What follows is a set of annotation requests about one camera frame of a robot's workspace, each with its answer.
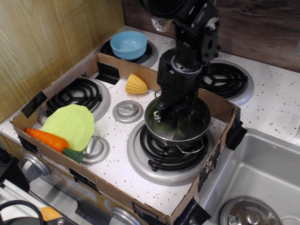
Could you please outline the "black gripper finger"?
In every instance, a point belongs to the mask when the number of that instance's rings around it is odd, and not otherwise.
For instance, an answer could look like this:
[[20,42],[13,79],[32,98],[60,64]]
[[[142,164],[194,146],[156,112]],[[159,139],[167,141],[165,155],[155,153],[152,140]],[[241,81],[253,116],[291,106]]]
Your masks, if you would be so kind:
[[191,114],[194,105],[197,102],[198,93],[199,91],[193,91],[184,98],[184,107],[180,112],[182,116],[188,117]]
[[176,129],[181,111],[181,109],[174,107],[159,108],[157,113],[159,122],[166,124],[170,129]]

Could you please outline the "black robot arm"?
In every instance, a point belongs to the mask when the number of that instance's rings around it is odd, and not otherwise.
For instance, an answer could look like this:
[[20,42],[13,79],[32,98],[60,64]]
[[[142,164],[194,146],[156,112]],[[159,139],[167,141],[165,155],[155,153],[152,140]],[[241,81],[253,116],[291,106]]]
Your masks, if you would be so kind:
[[159,59],[161,95],[156,114],[160,122],[175,129],[181,115],[190,115],[202,78],[219,56],[218,10],[209,0],[142,0],[140,4],[152,16],[175,25],[176,47]]

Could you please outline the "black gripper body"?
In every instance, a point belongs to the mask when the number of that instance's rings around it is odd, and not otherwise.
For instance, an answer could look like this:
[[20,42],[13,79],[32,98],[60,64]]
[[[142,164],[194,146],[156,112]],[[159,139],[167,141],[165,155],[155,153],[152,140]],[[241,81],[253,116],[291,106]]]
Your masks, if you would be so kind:
[[157,83],[161,88],[161,95],[157,103],[157,109],[174,107],[183,109],[184,98],[191,92],[197,91],[197,82],[203,66],[195,68],[183,66],[176,59],[175,48],[162,54],[159,60]]

